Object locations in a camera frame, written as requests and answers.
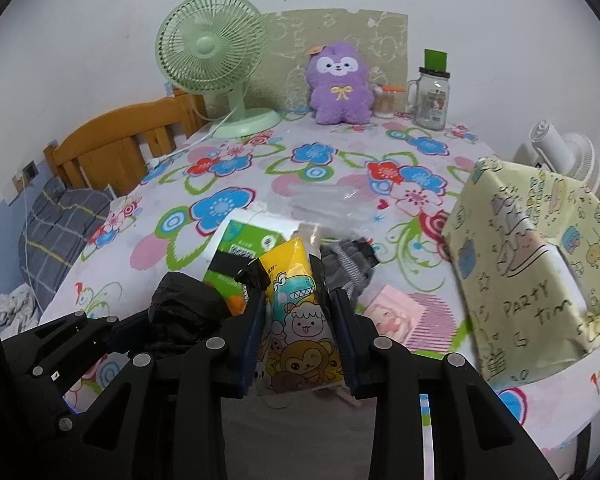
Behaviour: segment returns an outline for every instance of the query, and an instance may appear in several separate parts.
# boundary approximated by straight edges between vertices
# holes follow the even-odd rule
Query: jar handle
[[[410,95],[410,90],[411,87],[415,84],[418,83],[417,79],[412,79],[411,81],[409,81],[407,83],[407,88],[406,88],[406,99],[405,99],[405,107],[404,107],[404,111],[407,113],[414,113],[416,111],[416,102],[411,102],[411,99],[409,99],[409,95]]]

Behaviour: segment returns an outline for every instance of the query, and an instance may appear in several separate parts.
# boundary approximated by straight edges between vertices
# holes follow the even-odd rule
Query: floral tablecloth
[[[437,357],[459,351],[475,363],[440,235],[475,161],[493,155],[466,127],[432,133],[407,114],[365,126],[320,126],[291,113],[247,139],[196,144],[202,135],[163,160],[110,213],[41,322],[80,308],[91,317],[130,316],[148,307],[168,270],[202,279],[203,250],[232,209],[272,197],[290,200],[294,183],[346,184],[375,204],[364,229],[381,262],[359,310],[392,285],[426,307],[405,341],[409,348]],[[401,322],[391,314],[379,329],[395,331]],[[104,358],[74,385],[67,402],[84,409],[125,361]],[[558,447],[600,409],[600,350],[552,378],[500,395],[539,447]]]

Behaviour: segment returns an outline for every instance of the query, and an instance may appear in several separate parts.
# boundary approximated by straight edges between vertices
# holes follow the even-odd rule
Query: black plastic bag
[[[183,354],[218,331],[231,311],[220,293],[181,272],[168,272],[149,307],[144,349],[157,358]]]

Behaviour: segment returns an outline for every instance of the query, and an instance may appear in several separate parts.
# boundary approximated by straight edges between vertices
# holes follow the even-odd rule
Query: blue wall
[[[53,176],[44,160],[36,165],[38,176],[29,183],[24,193],[10,204],[0,200],[0,294],[9,294],[25,281],[20,272],[18,242],[31,206]]]

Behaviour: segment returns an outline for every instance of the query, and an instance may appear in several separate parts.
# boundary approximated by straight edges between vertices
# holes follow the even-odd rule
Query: electric fan
[[[583,134],[560,135],[548,121],[540,121],[529,133],[531,145],[551,171],[587,184],[596,192],[600,186],[600,160],[593,144]]]
[[[226,92],[230,112],[211,131],[244,137],[280,122],[273,110],[244,107],[244,82],[258,67],[264,44],[261,15],[247,0],[186,0],[162,22],[155,57],[165,78],[189,94]]]

